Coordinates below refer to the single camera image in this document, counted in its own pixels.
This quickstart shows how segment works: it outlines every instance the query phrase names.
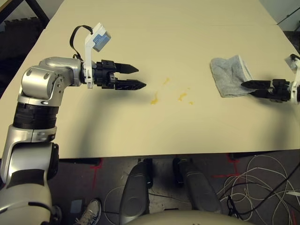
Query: liquid spill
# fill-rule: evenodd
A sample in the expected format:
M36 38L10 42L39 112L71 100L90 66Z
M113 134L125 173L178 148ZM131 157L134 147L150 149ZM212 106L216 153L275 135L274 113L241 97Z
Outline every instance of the liquid spill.
M165 82L163 83L163 85L166 85L168 82L170 81L170 78L168 77Z
M151 101L151 105L155 105L158 102L158 92L155 92L154 99Z
M180 97L178 98L178 101L180 101L180 102L181 102L181 101L182 101L182 98L183 98L183 97L185 97L186 95L187 95L187 93L183 93L183 94L181 94L181 95L180 95Z

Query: gray cloth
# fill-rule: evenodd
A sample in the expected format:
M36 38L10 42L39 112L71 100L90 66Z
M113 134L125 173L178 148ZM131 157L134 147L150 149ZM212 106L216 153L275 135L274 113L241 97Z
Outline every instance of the gray cloth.
M228 60L215 58L211 60L210 68L222 97L238 97L254 91L241 86L253 78L239 55Z

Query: table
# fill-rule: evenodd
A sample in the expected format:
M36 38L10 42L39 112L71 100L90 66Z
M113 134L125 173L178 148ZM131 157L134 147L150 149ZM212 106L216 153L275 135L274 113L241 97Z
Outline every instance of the table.
M0 100L1 151L23 72L47 57L72 57L73 29L98 22L112 39L94 61L131 64L140 71L116 76L147 86L68 87L56 123L60 158L300 148L299 106L221 98L211 75L211 59L240 54L257 80L294 80L284 58L296 51L258 0L65 0ZM81 53L87 34L75 37Z

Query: shoe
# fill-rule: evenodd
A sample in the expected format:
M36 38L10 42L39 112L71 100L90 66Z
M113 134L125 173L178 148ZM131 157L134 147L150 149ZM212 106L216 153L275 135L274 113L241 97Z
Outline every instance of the shoe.
M96 225L101 217L101 202L98 199L93 199L80 219L76 218L74 225Z

